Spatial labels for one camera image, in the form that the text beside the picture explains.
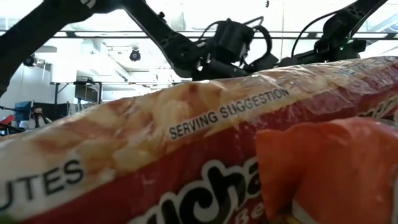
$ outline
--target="computer screen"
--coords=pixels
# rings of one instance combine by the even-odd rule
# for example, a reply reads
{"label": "computer screen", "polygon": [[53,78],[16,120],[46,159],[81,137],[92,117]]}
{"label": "computer screen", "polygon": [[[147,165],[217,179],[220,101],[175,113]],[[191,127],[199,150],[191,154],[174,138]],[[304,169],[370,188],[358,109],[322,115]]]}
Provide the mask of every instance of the computer screen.
{"label": "computer screen", "polygon": [[32,102],[19,102],[15,104],[15,109],[17,110],[14,113],[15,120],[20,121],[28,121],[30,118],[30,110],[32,108]]}

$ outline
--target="security camera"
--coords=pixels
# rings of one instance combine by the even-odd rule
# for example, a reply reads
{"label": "security camera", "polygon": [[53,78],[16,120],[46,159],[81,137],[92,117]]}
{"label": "security camera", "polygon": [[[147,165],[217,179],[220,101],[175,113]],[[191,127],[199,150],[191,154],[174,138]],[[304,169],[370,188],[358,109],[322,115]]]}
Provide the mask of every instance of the security camera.
{"label": "security camera", "polygon": [[37,59],[35,58],[35,55],[31,55],[27,57],[22,63],[27,67],[33,68],[37,65]]}
{"label": "security camera", "polygon": [[141,60],[141,54],[139,53],[139,49],[133,49],[130,54],[130,60],[132,62],[136,62]]}

